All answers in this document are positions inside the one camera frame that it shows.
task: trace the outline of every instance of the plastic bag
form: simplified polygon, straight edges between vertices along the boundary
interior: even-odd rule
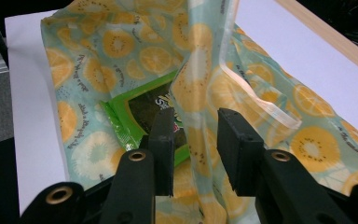
[[[178,70],[171,85],[190,160],[174,197],[157,198],[158,223],[254,223],[216,150],[217,109],[239,111],[267,147],[294,153],[314,178],[349,193],[358,183],[358,132],[286,74],[233,24],[237,1],[75,0],[42,20],[72,181],[89,188],[123,153],[99,106]]]

